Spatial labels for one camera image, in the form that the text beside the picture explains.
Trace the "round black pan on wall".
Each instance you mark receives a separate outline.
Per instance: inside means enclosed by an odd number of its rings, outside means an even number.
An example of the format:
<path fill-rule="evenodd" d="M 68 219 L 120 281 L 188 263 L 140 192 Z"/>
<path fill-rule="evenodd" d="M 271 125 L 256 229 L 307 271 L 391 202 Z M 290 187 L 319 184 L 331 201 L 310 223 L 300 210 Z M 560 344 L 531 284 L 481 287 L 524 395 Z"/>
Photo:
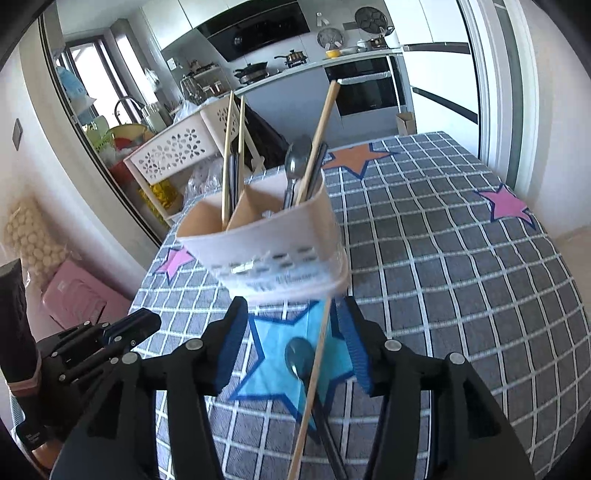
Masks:
<path fill-rule="evenodd" d="M 389 36 L 394 32 L 386 15 L 372 6 L 363 6 L 355 12 L 356 25 L 363 31 L 380 36 Z"/>

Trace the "pink paper star left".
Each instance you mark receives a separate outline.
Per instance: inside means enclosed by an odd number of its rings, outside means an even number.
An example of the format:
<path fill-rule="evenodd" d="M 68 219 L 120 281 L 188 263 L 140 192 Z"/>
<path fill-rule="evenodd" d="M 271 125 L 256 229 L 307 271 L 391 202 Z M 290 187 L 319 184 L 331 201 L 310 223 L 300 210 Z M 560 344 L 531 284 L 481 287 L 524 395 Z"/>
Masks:
<path fill-rule="evenodd" d="M 155 267 L 154 275 L 163 275 L 166 282 L 171 284 L 179 269 L 191 262 L 195 257 L 185 247 L 169 248 L 165 258 Z"/>

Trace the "beige plastic utensil holder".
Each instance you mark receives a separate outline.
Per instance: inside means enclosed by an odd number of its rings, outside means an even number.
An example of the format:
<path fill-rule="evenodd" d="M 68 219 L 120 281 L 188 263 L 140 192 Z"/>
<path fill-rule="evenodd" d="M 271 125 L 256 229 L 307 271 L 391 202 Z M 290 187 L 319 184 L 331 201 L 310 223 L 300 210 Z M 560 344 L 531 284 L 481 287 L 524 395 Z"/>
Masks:
<path fill-rule="evenodd" d="M 228 226 L 221 193 L 200 198 L 176 230 L 176 240 L 228 289 L 250 304 L 335 298 L 351 284 L 341 229 L 325 175 L 311 199 L 283 210 L 281 170 L 250 179 Z"/>

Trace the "pink paper star right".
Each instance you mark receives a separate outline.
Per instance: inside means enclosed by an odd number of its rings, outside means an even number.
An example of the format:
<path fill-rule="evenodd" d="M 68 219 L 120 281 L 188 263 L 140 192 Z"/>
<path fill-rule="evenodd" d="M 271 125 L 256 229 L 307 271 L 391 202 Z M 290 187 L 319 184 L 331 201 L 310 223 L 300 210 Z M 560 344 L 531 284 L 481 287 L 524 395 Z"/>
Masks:
<path fill-rule="evenodd" d="M 494 190 L 476 190 L 475 193 L 488 202 L 492 222 L 515 218 L 536 229 L 536 221 L 529 207 L 506 184 L 501 183 Z"/>

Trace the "blue paper star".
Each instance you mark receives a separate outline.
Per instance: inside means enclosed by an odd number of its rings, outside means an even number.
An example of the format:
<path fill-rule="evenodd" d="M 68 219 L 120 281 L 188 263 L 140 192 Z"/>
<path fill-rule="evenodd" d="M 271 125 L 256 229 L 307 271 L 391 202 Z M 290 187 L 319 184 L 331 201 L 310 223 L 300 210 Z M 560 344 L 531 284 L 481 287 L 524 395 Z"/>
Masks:
<path fill-rule="evenodd" d="M 249 329 L 253 347 L 256 349 L 256 362 L 231 392 L 229 399 L 277 400 L 283 403 L 294 420 L 300 422 L 304 414 L 304 385 L 287 367 L 284 351 L 287 343 L 294 338 L 304 338 L 311 346 L 315 346 L 324 312 L 325 303 L 315 301 L 293 319 L 250 315 Z M 332 410 L 335 389 L 352 377 L 352 361 L 344 336 L 339 330 L 337 310 L 332 307 L 317 384 L 318 398 L 326 413 Z"/>

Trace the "white refrigerator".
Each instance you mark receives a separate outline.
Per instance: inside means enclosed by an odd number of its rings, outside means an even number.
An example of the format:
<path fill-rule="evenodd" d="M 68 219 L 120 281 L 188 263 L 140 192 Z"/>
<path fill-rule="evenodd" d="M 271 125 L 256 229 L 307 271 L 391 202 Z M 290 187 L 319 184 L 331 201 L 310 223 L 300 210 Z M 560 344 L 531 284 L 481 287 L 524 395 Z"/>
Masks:
<path fill-rule="evenodd" d="M 397 24 L 419 133 L 442 131 L 479 154 L 479 95 L 456 1 L 401 1 Z"/>

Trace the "grey checked tablecloth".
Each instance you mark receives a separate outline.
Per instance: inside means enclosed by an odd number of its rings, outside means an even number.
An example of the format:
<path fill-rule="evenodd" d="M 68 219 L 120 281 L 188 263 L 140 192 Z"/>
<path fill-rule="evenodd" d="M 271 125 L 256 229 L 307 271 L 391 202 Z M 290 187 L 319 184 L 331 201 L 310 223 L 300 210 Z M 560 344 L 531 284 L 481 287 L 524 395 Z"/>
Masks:
<path fill-rule="evenodd" d="M 476 190 L 502 181 L 450 135 L 434 132 L 370 143 L 390 157 L 363 180 L 342 168 L 325 174 L 352 267 L 349 295 L 363 316 L 420 355 L 462 353 L 504 410 L 536 479 L 550 473 L 590 420 L 590 320 L 559 250 L 535 218 L 490 220 Z M 136 347 L 171 353 L 200 336 L 228 308 L 228 290 L 196 261 L 168 284 L 156 254 L 132 301 L 161 328 Z M 228 387 L 206 400 L 226 479 L 284 479 L 298 425 L 277 400 L 229 396 L 256 362 L 246 328 Z M 363 479 L 382 398 L 355 378 L 335 389 L 329 416 L 349 479 Z"/>

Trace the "cardboard box on floor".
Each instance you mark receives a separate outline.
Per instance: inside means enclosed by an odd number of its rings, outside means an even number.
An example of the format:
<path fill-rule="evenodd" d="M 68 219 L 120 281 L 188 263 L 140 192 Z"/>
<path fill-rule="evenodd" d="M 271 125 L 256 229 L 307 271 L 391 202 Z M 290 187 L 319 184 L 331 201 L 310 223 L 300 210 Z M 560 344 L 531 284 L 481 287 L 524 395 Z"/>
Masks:
<path fill-rule="evenodd" d="M 400 136 L 415 135 L 417 133 L 416 119 L 413 112 L 398 113 L 396 121 Z"/>

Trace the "pink paper star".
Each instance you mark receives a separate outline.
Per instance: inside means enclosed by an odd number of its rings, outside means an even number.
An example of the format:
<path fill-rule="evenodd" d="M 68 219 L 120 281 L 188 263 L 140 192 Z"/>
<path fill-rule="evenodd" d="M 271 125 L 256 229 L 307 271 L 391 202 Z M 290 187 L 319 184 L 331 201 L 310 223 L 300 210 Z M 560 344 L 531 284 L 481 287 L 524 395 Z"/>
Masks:
<path fill-rule="evenodd" d="M 476 190 L 475 193 L 488 202 L 492 222 L 515 218 L 536 229 L 536 221 L 529 207 L 506 184 L 501 183 L 494 190 Z"/>
<path fill-rule="evenodd" d="M 165 258 L 155 267 L 154 275 L 163 275 L 166 282 L 171 284 L 179 269 L 191 262 L 195 257 L 185 247 L 169 248 Z"/>

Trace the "white perforated storage cart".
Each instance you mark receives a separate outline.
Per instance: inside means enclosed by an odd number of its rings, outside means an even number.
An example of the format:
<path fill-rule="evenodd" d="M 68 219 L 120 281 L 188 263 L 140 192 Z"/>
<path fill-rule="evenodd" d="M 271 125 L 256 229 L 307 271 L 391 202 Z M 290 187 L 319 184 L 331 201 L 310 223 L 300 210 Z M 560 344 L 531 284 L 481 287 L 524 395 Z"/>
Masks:
<path fill-rule="evenodd" d="M 249 128 L 238 125 L 235 99 L 231 93 L 200 105 L 197 111 L 155 135 L 123 160 L 166 225 L 174 224 L 182 202 L 175 200 L 165 207 L 151 187 L 201 161 L 222 155 L 226 141 L 236 138 L 245 141 L 252 155 L 252 171 L 263 171 L 263 157 L 254 145 Z"/>

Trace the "orange paper star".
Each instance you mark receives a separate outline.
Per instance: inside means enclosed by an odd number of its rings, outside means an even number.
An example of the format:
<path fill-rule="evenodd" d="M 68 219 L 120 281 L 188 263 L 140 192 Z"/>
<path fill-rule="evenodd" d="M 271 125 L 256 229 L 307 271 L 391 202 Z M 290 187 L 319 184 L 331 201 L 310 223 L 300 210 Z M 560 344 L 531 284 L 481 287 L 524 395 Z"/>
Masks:
<path fill-rule="evenodd" d="M 356 179 L 363 180 L 368 164 L 375 160 L 390 157 L 389 151 L 374 150 L 370 143 L 353 147 L 342 148 L 329 153 L 329 159 L 325 160 L 322 169 L 331 170 L 342 168 L 352 174 Z"/>

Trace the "black built-in oven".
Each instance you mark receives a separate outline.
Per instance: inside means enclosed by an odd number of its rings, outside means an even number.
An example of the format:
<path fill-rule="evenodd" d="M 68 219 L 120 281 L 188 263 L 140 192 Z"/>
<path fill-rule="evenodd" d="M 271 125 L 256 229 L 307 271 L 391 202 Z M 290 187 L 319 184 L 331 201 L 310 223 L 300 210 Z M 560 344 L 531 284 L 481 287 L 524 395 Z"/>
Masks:
<path fill-rule="evenodd" d="M 329 81 L 339 81 L 339 114 L 351 116 L 405 105 L 401 74 L 393 55 L 326 67 Z"/>

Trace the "white upper cabinets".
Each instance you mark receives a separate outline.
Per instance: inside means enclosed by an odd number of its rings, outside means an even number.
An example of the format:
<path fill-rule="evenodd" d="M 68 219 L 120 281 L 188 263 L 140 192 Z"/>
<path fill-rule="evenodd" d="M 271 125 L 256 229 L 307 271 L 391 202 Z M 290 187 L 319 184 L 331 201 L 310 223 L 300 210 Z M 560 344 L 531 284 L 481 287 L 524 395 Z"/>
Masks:
<path fill-rule="evenodd" d="M 153 0 L 141 7 L 159 50 L 242 0 Z"/>

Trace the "steel spoon black handle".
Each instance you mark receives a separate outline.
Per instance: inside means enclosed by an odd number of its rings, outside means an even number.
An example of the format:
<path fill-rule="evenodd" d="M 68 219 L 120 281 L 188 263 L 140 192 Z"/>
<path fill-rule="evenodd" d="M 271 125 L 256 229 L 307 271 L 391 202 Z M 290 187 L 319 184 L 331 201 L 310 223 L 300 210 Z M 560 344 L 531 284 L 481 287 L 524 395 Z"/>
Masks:
<path fill-rule="evenodd" d="M 307 339 L 294 337 L 287 342 L 287 346 L 284 349 L 284 361 L 290 373 L 304 384 L 306 393 L 310 392 L 311 371 L 312 366 L 314 366 L 314 360 L 315 349 Z M 318 437 L 322 442 L 322 446 L 325 448 L 325 453 L 327 453 L 335 479 L 348 479 L 349 476 L 346 474 L 345 464 L 342 461 L 342 456 L 339 453 L 335 439 L 332 437 L 328 417 L 325 415 L 322 402 L 318 398 L 318 393 L 315 393 L 314 402 L 311 406 L 311 417 L 314 419 Z"/>

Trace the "yellow bowl on counter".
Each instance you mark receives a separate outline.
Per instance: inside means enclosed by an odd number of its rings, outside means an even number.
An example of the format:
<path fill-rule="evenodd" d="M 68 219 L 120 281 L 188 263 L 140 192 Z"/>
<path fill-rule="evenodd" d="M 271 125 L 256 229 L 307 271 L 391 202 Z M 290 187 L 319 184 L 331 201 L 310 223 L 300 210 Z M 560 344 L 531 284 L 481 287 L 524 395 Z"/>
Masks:
<path fill-rule="evenodd" d="M 334 59 L 334 58 L 338 58 L 339 56 L 341 56 L 342 53 L 341 53 L 341 50 L 339 50 L 339 49 L 331 49 L 331 50 L 325 51 L 325 55 L 327 55 L 327 57 L 329 59 Z"/>

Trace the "steel spoon in holder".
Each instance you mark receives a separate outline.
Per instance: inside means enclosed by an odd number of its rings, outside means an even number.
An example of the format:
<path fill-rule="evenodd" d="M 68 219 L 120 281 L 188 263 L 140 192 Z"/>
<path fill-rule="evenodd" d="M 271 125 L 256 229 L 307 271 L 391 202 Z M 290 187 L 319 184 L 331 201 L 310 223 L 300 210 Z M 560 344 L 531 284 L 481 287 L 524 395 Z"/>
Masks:
<path fill-rule="evenodd" d="M 311 138 L 303 135 L 294 140 L 287 148 L 284 159 L 284 173 L 287 178 L 287 188 L 283 196 L 283 210 L 294 204 L 294 188 L 297 181 L 304 177 L 311 154 Z"/>

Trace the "kitchen faucet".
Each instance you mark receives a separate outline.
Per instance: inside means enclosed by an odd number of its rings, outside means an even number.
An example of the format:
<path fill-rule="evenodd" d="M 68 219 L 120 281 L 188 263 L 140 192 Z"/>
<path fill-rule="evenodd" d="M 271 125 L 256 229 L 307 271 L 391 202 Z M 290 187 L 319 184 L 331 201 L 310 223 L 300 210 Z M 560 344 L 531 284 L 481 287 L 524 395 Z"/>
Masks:
<path fill-rule="evenodd" d="M 130 121 L 130 123 L 142 124 L 144 122 L 142 110 L 145 105 L 132 96 L 123 96 L 117 100 L 113 109 L 113 115 L 119 125 L 123 124 L 120 118 L 119 109 L 122 108 Z"/>

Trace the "thin bamboo chopstick in holder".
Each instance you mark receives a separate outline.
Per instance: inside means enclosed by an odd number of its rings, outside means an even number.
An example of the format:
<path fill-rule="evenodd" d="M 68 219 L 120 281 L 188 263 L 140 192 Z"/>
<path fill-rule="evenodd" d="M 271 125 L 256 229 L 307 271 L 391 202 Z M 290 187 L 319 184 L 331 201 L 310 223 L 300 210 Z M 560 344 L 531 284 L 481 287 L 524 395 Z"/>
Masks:
<path fill-rule="evenodd" d="M 230 220 L 231 204 L 231 179 L 230 157 L 232 142 L 232 118 L 233 106 L 235 106 L 235 92 L 231 91 L 228 97 L 228 116 L 226 116 L 226 131 L 224 137 L 223 164 L 222 164 L 222 204 L 221 204 L 221 229 L 228 227 Z"/>

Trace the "black wok on stove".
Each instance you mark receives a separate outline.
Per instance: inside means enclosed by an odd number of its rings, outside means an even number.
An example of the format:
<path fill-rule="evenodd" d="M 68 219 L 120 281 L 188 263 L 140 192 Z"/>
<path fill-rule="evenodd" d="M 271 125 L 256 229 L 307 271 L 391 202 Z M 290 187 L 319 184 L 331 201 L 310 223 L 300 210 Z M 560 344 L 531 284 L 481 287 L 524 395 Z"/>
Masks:
<path fill-rule="evenodd" d="M 233 75 L 242 85 L 249 85 L 269 76 L 269 71 L 266 62 L 249 63 L 244 68 L 236 69 Z"/>

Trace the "black range hood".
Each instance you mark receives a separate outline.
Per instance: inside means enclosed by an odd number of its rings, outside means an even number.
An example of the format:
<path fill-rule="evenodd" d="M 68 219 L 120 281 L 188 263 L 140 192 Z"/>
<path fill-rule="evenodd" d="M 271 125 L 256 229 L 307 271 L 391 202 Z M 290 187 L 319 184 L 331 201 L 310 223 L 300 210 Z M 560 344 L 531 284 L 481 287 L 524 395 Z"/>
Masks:
<path fill-rule="evenodd" d="M 226 61 L 310 32 L 297 1 L 245 1 L 197 26 Z"/>

